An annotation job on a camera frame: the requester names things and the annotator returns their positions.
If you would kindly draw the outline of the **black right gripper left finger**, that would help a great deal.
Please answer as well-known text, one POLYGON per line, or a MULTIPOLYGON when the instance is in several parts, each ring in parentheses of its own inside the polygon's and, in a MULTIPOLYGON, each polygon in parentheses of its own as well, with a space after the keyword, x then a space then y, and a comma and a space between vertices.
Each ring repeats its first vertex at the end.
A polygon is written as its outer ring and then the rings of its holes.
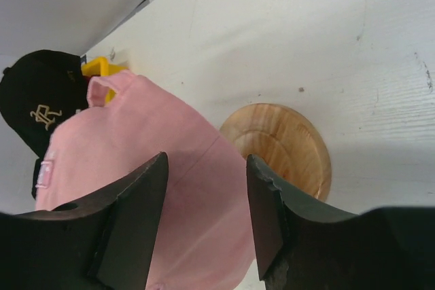
POLYGON ((2 289, 144 289, 167 190, 159 153, 53 211, 1 214, 2 289))

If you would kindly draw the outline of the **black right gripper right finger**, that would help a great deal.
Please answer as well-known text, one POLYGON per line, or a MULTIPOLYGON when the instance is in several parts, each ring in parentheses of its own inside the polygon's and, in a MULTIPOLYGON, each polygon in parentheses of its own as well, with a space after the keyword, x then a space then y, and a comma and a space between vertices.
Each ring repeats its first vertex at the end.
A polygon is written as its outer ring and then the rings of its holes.
POLYGON ((387 206, 356 215, 247 158, 259 279, 267 289, 433 289, 434 209, 387 206))

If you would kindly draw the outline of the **black cap gold logo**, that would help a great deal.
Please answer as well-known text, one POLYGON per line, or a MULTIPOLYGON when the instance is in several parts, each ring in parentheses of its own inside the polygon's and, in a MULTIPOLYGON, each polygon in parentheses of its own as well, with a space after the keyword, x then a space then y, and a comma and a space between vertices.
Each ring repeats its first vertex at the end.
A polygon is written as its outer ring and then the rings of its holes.
POLYGON ((38 50, 3 71, 1 115, 42 158, 56 127, 88 108, 87 91, 78 55, 38 50))

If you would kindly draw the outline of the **yellow plastic bin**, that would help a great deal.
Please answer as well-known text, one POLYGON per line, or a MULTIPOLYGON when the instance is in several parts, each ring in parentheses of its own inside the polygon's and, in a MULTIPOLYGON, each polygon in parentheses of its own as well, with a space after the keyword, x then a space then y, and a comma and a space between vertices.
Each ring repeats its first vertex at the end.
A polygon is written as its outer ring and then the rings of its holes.
POLYGON ((104 57, 85 64, 82 73, 88 78, 86 98, 89 107, 116 106, 135 76, 126 67, 110 64, 104 57))

